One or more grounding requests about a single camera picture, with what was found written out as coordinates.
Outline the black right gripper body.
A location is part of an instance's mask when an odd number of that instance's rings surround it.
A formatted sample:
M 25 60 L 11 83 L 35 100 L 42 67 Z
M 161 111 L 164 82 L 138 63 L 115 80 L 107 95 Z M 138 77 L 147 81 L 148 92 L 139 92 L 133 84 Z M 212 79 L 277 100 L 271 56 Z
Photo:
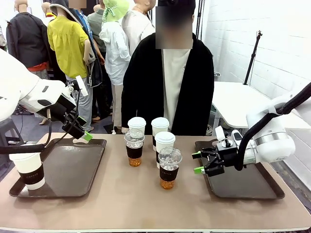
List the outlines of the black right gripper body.
M 237 161 L 237 145 L 235 142 L 232 142 L 232 145 L 228 148 L 223 147 L 223 143 L 219 142 L 216 145 L 218 154 L 220 156 L 220 159 L 224 161 L 225 167 L 234 166 Z

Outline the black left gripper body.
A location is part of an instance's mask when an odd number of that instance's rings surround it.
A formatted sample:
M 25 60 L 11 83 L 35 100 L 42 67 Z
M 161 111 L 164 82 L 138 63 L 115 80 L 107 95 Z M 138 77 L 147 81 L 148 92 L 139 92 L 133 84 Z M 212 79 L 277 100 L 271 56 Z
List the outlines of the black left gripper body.
M 72 103 L 64 95 L 61 95 L 55 103 L 51 100 L 38 100 L 38 103 L 44 107 L 37 113 L 45 118 L 48 118 L 47 110 L 50 110 L 51 120 L 67 122 L 75 119 L 75 103 Z

